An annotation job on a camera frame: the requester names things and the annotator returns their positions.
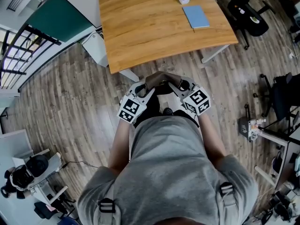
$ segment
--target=desk leg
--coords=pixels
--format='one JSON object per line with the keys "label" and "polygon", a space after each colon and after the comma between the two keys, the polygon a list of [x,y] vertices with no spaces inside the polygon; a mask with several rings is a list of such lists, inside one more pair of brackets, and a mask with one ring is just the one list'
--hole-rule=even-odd
{"label": "desk leg", "polygon": [[31,157],[33,158],[33,157],[35,157],[35,156],[37,156],[37,155],[43,155],[43,154],[48,153],[48,152],[50,152],[50,149],[49,149],[49,148],[46,149],[46,150],[44,150],[44,151],[41,151],[41,152],[39,152],[39,153],[37,153],[37,154],[34,154],[34,155],[31,156]]}
{"label": "desk leg", "polygon": [[125,77],[128,77],[129,79],[131,79],[132,81],[134,81],[136,83],[140,81],[139,77],[137,75],[135,75],[135,73],[133,71],[131,71],[130,69],[122,70],[119,73],[121,73]]}
{"label": "desk leg", "polygon": [[210,52],[210,54],[208,54],[207,56],[204,56],[201,59],[201,62],[202,63],[208,62],[209,60],[211,60],[214,56],[216,56],[218,53],[223,51],[228,46],[229,46],[229,44],[213,48],[212,51]]}
{"label": "desk leg", "polygon": [[257,172],[262,175],[273,187],[275,187],[275,182],[273,181],[272,177],[268,175],[265,171],[263,171],[260,167],[255,166],[254,167]]}
{"label": "desk leg", "polygon": [[277,143],[277,144],[279,144],[281,146],[285,146],[286,147],[287,144],[288,144],[287,141],[285,141],[285,140],[283,140],[283,139],[281,139],[279,137],[276,137],[274,135],[268,134],[268,133],[266,133],[264,131],[261,131],[261,130],[258,131],[258,135],[262,136],[262,137],[264,137],[264,138],[266,138],[266,139],[268,139],[270,141],[273,141],[273,142],[275,142],[275,143]]}
{"label": "desk leg", "polygon": [[68,186],[64,186],[52,199],[50,199],[49,203],[53,203],[56,199],[59,198],[60,195],[63,194],[64,191],[68,189]]}
{"label": "desk leg", "polygon": [[23,158],[23,157],[28,157],[28,155],[30,156],[31,154],[33,154],[33,150],[29,150],[28,152],[25,152],[25,153],[22,153],[22,154],[19,154],[16,158]]}

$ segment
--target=flower pot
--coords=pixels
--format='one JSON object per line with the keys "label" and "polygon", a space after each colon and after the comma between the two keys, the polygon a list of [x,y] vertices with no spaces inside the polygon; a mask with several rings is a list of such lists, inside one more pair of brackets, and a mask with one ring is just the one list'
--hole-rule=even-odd
{"label": "flower pot", "polygon": [[188,4],[189,0],[178,0],[181,4]]}

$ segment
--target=blue notebook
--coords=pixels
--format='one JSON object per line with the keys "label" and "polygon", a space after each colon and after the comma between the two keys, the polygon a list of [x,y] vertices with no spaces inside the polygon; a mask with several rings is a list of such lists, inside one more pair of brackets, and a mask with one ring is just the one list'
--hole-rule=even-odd
{"label": "blue notebook", "polygon": [[205,28],[210,26],[202,8],[199,5],[182,8],[192,28]]}

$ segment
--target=white desk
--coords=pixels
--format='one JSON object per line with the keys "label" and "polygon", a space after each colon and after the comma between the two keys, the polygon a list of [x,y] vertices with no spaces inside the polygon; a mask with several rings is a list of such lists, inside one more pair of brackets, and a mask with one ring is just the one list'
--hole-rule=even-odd
{"label": "white desk", "polygon": [[[260,136],[269,139],[281,146],[284,146],[284,153],[282,156],[282,164],[280,167],[280,171],[278,176],[274,179],[272,176],[263,171],[260,167],[255,166],[255,170],[259,172],[275,189],[279,188],[282,184],[284,184],[287,179],[294,172],[294,163],[290,163],[290,159],[295,154],[300,154],[300,145],[297,145],[293,142],[287,142],[281,138],[270,135],[263,131],[260,131]],[[297,139],[300,141],[300,127],[297,128],[291,135],[291,138]]]}
{"label": "white desk", "polygon": [[[43,155],[47,152],[49,152],[49,149],[46,149],[40,153],[37,154],[33,154],[33,151],[30,150],[24,154],[19,155],[19,157],[13,157],[12,160],[15,164],[15,167],[21,166],[21,165],[25,165],[25,163],[29,160],[29,157],[27,158],[23,158],[24,156],[36,156],[36,155]],[[51,173],[59,170],[61,167],[61,160],[60,160],[60,154],[58,156],[58,154],[55,154],[54,156],[52,156],[49,160],[49,166],[46,169],[46,171],[39,177],[34,178],[33,183],[30,185],[30,192],[31,195],[33,195],[35,198],[37,198],[38,200],[40,200],[41,202],[47,204],[47,205],[51,205],[51,203],[53,203],[64,191],[66,191],[68,189],[68,186],[64,186],[57,194],[53,195],[52,199],[48,199],[47,198],[47,194],[44,192],[44,186],[48,185],[47,180],[45,180],[45,178],[47,178]]]}

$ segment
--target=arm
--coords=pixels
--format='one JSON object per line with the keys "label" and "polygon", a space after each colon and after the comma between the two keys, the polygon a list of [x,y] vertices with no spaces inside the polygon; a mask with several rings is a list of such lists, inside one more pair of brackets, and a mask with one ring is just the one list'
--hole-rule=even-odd
{"label": "arm", "polygon": [[4,178],[9,179],[9,176],[13,172],[14,169],[15,169],[15,167],[11,167],[11,168],[7,169],[6,172],[4,173]]}
{"label": "arm", "polygon": [[17,199],[25,199],[26,197],[29,197],[30,195],[31,195],[31,192],[29,190],[26,190],[26,191],[17,190],[17,192],[16,192]]}
{"label": "arm", "polygon": [[227,155],[225,146],[207,114],[198,116],[198,121],[207,157],[217,168],[222,158]]}
{"label": "arm", "polygon": [[108,168],[117,175],[129,161],[129,129],[130,124],[120,119],[108,159]]}

